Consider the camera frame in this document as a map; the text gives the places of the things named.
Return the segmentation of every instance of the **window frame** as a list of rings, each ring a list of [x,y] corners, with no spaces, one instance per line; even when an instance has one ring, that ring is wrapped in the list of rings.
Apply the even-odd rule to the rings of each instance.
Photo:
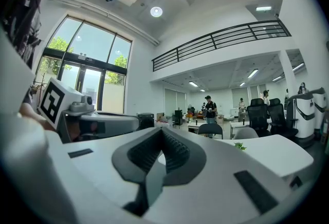
[[[71,40],[68,43],[68,46],[67,46],[66,50],[65,51],[60,51],[60,50],[49,48],[48,46],[51,43],[52,39],[55,37],[57,31],[61,28],[61,26],[63,25],[63,23],[68,18],[80,22],[80,25],[76,29],[76,31],[74,32]],[[103,31],[106,31],[106,32],[114,35],[113,41],[112,41],[111,46],[109,48],[109,52],[108,52],[108,56],[107,56],[106,62],[99,61],[99,60],[93,59],[91,57],[82,57],[82,56],[80,56],[78,54],[68,52],[69,47],[71,46],[73,40],[75,39],[75,37],[77,36],[79,30],[81,29],[81,27],[84,24],[88,24],[88,25],[90,25],[92,27],[101,29]],[[121,38],[121,39],[123,39],[123,40],[125,40],[125,41],[127,41],[127,42],[130,43],[130,48],[129,48],[129,53],[128,53],[128,59],[127,59],[127,64],[126,64],[126,67],[125,68],[124,67],[117,66],[117,65],[114,65],[114,64],[111,64],[111,63],[108,63],[109,57],[111,55],[111,51],[112,51],[112,48],[113,48],[113,45],[114,45],[114,42],[115,42],[116,37],[119,37],[119,38]],[[131,54],[132,43],[133,43],[133,41],[131,41],[131,40],[129,40],[129,39],[127,39],[127,38],[119,35],[116,32],[113,32],[113,31],[111,31],[109,29],[106,29],[106,28],[103,28],[101,26],[98,26],[98,25],[96,25],[96,24],[94,24],[92,22],[89,22],[89,21],[86,21],[86,20],[82,20],[80,18],[76,18],[76,17],[72,17],[70,15],[67,15],[61,21],[61,23],[57,26],[57,28],[55,29],[54,33],[52,34],[52,36],[50,37],[49,41],[47,42],[47,45],[44,48],[44,51],[43,51],[42,56],[40,58],[38,67],[36,69],[35,76],[37,75],[37,73],[39,71],[41,59],[43,57],[49,57],[49,58],[55,58],[55,59],[61,60],[61,65],[59,67],[59,71],[58,71],[58,74],[57,74],[57,79],[58,80],[61,80],[61,78],[62,78],[64,67],[65,67],[65,62],[66,63],[69,62],[69,63],[75,64],[75,65],[85,66],[84,68],[96,69],[98,71],[101,71],[101,77],[100,77],[100,81],[99,81],[98,101],[97,101],[97,110],[101,110],[102,109],[102,102],[103,102],[103,89],[104,89],[104,83],[105,83],[105,78],[106,78],[106,72],[107,71],[110,71],[110,72],[114,72],[114,73],[123,75],[124,76],[124,85],[123,85],[124,86],[124,90],[123,90],[123,110],[122,110],[122,113],[124,113],[124,106],[125,106],[124,99],[125,99],[127,69],[128,69],[129,58],[130,58],[130,54]]]

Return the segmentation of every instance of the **door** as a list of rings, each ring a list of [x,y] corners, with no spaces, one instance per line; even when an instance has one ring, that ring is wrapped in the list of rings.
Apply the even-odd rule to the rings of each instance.
[[[104,75],[105,70],[103,69],[65,61],[58,79],[83,95],[90,96],[95,109],[101,110]]]

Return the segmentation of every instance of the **small plant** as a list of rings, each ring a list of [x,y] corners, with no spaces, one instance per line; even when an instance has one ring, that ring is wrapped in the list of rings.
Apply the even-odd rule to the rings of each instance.
[[[244,150],[244,149],[246,149],[246,147],[243,147],[243,143],[234,143],[235,144],[235,147],[237,147],[237,148],[239,148],[239,149],[241,149],[241,150]]]

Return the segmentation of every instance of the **black shirt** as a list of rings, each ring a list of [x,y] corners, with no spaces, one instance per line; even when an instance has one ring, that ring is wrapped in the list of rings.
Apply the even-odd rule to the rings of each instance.
[[[216,104],[214,102],[210,102],[206,104],[206,109],[208,110],[209,108],[211,108],[212,110],[214,110],[215,108],[217,108]],[[207,118],[215,118],[216,117],[216,112],[212,111],[212,112],[207,112],[206,114]]]

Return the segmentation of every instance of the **balcony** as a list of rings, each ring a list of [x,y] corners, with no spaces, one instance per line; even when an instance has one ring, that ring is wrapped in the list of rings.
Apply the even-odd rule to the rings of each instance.
[[[186,42],[152,59],[153,71],[216,49],[288,36],[291,34],[280,20],[257,21],[221,29]]]

